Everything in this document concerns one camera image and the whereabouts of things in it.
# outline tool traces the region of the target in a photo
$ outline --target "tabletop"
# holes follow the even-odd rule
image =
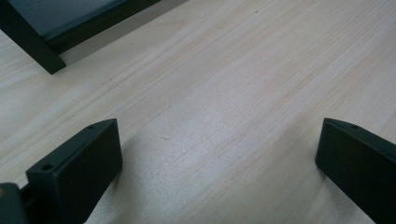
[[[324,118],[396,142],[396,1],[163,0],[61,56],[0,33],[0,182],[115,118],[87,223],[373,223],[314,158]]]

